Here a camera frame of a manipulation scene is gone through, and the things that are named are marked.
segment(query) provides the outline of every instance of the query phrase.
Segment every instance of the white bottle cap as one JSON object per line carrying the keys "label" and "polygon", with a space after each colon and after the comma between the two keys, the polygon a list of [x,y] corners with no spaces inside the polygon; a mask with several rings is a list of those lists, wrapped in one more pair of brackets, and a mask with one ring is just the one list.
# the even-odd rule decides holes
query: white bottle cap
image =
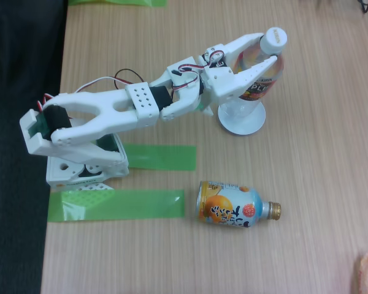
{"label": "white bottle cap", "polygon": [[260,48],[265,54],[280,54],[288,41],[285,31],[280,28],[270,28],[260,40]]}

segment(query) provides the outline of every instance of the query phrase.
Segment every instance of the white robotic arm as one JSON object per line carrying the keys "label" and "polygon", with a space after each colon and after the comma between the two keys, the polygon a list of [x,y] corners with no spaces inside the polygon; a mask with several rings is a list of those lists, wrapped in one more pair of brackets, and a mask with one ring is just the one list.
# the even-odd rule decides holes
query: white robotic arm
{"label": "white robotic arm", "polygon": [[[238,74],[232,72],[229,66],[262,35],[245,35],[227,45],[210,47],[199,57],[198,64],[194,58],[186,58],[167,67],[163,75],[150,84],[130,84],[125,89],[99,93],[57,95],[44,104],[43,115],[49,114],[49,118],[41,118],[38,112],[30,110],[20,120],[29,153],[49,157],[47,181],[55,188],[127,175],[128,160],[117,135],[112,136],[113,150],[92,141],[152,126],[158,118],[168,121],[196,109],[210,113],[212,102],[223,104],[242,95],[277,60],[272,56],[251,69]],[[169,88],[175,90],[178,101],[171,101]],[[63,113],[64,108],[96,117],[88,122],[70,120],[66,112]],[[50,130],[43,136],[35,128],[44,124],[45,119]]]}

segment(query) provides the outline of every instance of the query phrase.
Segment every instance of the can label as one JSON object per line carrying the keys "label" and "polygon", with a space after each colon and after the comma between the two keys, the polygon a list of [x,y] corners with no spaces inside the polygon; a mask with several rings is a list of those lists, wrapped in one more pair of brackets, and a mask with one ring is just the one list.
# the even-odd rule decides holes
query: can label
{"label": "can label", "polygon": [[254,189],[203,181],[199,188],[196,212],[204,222],[251,227],[258,220],[262,207],[262,201]]}

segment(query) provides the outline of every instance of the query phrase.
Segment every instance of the gold bottle cap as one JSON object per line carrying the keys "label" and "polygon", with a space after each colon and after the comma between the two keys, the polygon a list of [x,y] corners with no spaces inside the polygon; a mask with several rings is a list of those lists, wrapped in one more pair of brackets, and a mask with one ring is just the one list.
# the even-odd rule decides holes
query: gold bottle cap
{"label": "gold bottle cap", "polygon": [[269,202],[270,210],[267,219],[279,220],[281,217],[281,204],[275,202]]}

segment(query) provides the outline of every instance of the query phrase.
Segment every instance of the bottle cap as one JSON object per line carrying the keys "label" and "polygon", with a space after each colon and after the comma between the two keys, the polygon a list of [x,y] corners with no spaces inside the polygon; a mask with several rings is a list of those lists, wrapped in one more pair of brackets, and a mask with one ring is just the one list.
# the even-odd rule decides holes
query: bottle cap
{"label": "bottle cap", "polygon": [[260,48],[265,54],[280,54],[288,41],[285,31],[280,28],[270,28],[260,40]]}
{"label": "bottle cap", "polygon": [[281,204],[275,202],[269,202],[270,210],[267,219],[279,220],[281,217]]}

